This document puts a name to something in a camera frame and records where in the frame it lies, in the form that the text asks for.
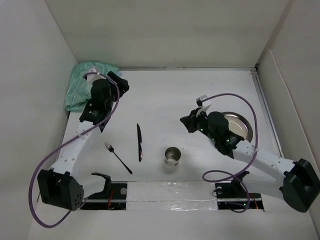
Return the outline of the green patterned cloth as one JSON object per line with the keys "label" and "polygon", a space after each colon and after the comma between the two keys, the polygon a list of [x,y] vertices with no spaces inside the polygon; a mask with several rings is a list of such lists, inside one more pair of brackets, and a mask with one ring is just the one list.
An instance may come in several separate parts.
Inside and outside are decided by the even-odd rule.
{"label": "green patterned cloth", "polygon": [[92,84],[88,83],[83,76],[93,67],[95,67],[98,72],[105,75],[110,71],[119,77],[122,75],[117,66],[105,62],[84,61],[74,65],[69,78],[69,88],[63,104],[63,109],[65,111],[83,112],[88,100],[91,98],[92,87]]}

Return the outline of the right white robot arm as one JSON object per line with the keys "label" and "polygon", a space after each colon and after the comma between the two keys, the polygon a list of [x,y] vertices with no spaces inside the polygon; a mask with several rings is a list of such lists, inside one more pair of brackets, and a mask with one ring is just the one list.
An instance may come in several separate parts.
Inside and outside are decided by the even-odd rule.
{"label": "right white robot arm", "polygon": [[220,154],[247,163],[272,178],[271,181],[255,180],[244,171],[243,179],[231,184],[235,196],[243,197],[253,187],[254,192],[283,199],[294,210],[305,213],[320,194],[320,180],[309,161],[303,158],[293,161],[257,149],[229,130],[229,122],[223,113],[206,114],[196,108],[180,121],[189,133],[199,131],[211,139]]}

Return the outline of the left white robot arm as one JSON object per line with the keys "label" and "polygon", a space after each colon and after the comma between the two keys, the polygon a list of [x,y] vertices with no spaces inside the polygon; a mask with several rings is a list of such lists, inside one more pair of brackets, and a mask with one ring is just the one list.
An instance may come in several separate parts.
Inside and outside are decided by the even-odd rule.
{"label": "left white robot arm", "polygon": [[130,89],[128,81],[112,71],[107,75],[88,72],[84,79],[92,81],[91,98],[79,118],[76,140],[62,148],[61,158],[50,169],[42,169],[37,176],[42,202],[69,211],[80,208],[94,194],[103,199],[111,194],[110,176],[92,172],[81,177],[80,169],[115,111],[114,104]]}

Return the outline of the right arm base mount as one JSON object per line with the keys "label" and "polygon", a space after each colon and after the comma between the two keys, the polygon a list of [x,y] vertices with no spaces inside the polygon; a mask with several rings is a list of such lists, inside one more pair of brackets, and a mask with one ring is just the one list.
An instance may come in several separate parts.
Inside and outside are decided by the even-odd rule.
{"label": "right arm base mount", "polygon": [[249,210],[264,210],[262,196],[259,193],[249,193],[248,203],[245,189],[240,183],[220,182],[215,184],[211,195],[217,199],[219,210],[240,211],[248,206]]}

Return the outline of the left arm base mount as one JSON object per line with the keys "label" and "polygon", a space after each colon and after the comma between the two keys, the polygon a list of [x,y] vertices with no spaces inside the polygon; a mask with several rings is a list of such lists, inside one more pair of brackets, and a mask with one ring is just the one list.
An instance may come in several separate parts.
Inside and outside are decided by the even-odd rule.
{"label": "left arm base mount", "polygon": [[122,211],[127,208],[128,183],[113,181],[107,189],[88,197],[81,210]]}

